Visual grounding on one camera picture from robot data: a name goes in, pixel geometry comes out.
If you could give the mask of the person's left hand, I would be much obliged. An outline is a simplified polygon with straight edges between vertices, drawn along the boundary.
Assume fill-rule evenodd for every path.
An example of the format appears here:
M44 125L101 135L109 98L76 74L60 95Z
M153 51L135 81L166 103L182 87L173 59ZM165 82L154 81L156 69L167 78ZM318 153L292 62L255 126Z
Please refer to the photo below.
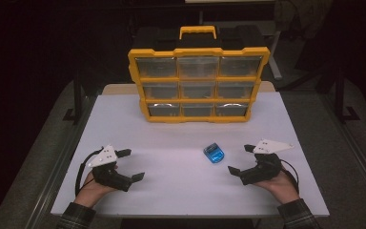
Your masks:
M73 202L84 207L92 208L101 198L114 191L115 189L112 187L97 183L92 173L88 173L83 187Z

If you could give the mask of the white stand leg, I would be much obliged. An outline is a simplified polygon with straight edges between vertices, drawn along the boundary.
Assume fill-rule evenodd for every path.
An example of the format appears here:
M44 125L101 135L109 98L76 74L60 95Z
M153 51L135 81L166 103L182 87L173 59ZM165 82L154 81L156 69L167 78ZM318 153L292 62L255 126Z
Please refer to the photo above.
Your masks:
M273 73L273 77L275 80L279 81L283 78L280 69L278 68L278 65L275 61L275 50L279 41L279 37L280 37L280 31L276 31L273 36L272 36L272 43L271 43L271 47L270 47L270 51L271 51L271 55L270 55L270 59L269 59L269 64L270 64L270 68L271 71Z

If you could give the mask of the black metal stand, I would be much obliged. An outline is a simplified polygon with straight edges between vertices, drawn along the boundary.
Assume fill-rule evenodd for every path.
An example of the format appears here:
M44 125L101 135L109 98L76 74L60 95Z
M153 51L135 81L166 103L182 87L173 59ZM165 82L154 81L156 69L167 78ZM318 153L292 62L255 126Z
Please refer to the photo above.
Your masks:
M82 85L79 71L73 76L73 108L67 109L63 119L76 125L82 116Z
M353 107L344 106L345 77L341 69L337 70L335 80L335 116L345 124L350 120L359 120L359 116Z

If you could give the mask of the clear plastic drawer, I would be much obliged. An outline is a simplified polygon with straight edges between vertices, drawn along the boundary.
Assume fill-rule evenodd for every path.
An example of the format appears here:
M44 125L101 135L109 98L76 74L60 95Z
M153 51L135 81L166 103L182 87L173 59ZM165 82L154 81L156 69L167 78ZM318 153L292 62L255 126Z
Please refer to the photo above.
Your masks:
M177 58L181 78L215 78L219 58L216 56L185 56Z

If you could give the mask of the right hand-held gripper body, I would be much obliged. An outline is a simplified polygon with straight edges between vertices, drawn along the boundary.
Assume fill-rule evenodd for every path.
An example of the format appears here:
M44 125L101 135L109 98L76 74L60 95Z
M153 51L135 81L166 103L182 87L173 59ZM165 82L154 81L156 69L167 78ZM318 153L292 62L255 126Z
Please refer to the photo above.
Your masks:
M279 142L262 138L255 145L253 154L256 165L245 171L241 171L240 179L244 185L254 184L259 181L276 177L281 168L280 158L277 152L290 150L294 147L291 143Z

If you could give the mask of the person's right hand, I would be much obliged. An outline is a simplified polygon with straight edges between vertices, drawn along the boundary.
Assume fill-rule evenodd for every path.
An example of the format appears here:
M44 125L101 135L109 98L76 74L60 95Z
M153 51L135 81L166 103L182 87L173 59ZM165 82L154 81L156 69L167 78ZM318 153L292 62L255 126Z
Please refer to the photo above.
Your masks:
M270 180L259 181L255 186L263 188L270 192L280 204L300 199L299 193L296 191L290 178L283 172Z

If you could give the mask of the set of clear drawers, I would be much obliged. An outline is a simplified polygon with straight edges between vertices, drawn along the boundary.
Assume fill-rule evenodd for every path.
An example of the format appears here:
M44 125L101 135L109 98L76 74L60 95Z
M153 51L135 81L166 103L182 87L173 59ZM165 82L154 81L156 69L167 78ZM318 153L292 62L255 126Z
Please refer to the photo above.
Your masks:
M217 56L215 78L179 76L178 57L136 60L151 117L244 117L253 103L263 57Z

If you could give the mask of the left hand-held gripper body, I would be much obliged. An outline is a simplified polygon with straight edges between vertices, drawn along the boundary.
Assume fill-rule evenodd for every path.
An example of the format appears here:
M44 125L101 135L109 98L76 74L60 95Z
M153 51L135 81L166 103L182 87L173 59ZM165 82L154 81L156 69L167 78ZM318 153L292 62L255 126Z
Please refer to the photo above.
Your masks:
M94 180L104 186L127 192L132 186L132 178L119 174L116 169L118 157L112 145L103 147L89 163Z

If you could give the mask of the small blue plastic box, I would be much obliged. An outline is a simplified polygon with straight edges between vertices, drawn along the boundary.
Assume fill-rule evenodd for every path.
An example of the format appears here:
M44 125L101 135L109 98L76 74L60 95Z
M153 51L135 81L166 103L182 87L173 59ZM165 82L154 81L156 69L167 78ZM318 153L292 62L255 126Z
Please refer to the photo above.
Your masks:
M211 162L211 163L219 163L221 162L224 157L225 154L222 151L222 149L219 147L218 144L213 143L207 147L205 147L203 149L203 154L206 156L206 158Z

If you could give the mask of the yellow and black organizer cabinet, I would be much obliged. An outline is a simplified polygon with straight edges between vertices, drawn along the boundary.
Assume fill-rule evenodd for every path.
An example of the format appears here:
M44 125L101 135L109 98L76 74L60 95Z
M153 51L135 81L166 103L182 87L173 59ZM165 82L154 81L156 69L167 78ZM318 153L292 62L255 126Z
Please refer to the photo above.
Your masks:
M144 92L138 75L136 60L141 57L182 57L182 56L256 56L263 57L262 67L257 74L258 83L254 89L253 103L244 117L228 116L215 118L194 117L151 117L145 110ZM186 26L180 29L161 30L142 28L135 37L128 53L129 70L132 81L137 86L139 106L150 122L246 122L252 115L252 105L256 101L261 86L261 74L269 62L270 50L255 26L237 26L219 29L215 26Z

